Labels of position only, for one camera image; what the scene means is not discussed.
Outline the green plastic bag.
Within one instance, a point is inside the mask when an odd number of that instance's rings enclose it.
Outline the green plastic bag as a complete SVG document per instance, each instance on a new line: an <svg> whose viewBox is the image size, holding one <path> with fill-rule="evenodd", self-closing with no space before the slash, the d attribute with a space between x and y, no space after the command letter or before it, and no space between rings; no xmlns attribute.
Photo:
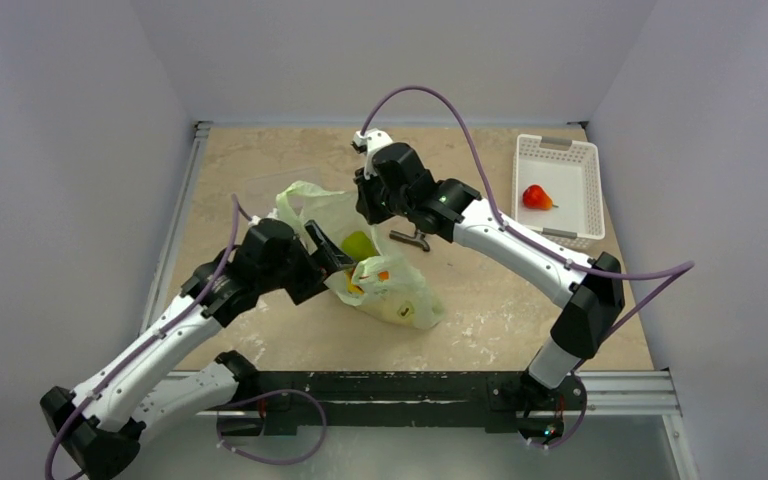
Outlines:
<svg viewBox="0 0 768 480"><path fill-rule="evenodd" d="M444 318L444 307L425 277L405 257L398 244L368 224L356 212L357 194L329 191L316 184L296 181L275 198L276 219L289 224L301 237L309 251L315 246L304 224L315 220L325 234L340 248L352 232L364 231L374 242L379 256L357 263L353 281L363 295L347 292L345 272L331 275L328 289L341 302L380 321L427 330ZM389 272L387 281L377 274Z"/></svg>

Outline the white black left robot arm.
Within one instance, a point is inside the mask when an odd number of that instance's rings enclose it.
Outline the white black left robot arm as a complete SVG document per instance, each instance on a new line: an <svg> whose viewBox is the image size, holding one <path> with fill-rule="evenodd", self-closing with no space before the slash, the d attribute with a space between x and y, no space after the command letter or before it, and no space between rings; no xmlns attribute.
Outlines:
<svg viewBox="0 0 768 480"><path fill-rule="evenodd" d="M296 305L326 291L326 280L351 270L353 259L314 221L309 251L288 224L255 221L199 266L161 317L100 372L77 386L55 386L40 400L53 435L88 479L113 479L162 429L202 410L264 406L269 392L244 356L228 351L182 382L160 382L192 350L217 335L259 298L283 290Z"/></svg>

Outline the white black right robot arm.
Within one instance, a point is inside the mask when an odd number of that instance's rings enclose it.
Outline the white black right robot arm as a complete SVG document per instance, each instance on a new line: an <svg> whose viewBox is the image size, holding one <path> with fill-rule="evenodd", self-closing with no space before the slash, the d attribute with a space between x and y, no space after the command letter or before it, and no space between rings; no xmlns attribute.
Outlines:
<svg viewBox="0 0 768 480"><path fill-rule="evenodd" d="M625 307L619 261L568 250L507 217L456 180L437 180L408 144L371 136L353 140L365 164L355 172L357 211L371 225L402 217L424 234L479 252L525 279L561 313L521 381L524 399L544 407L580 362L597 353Z"/></svg>

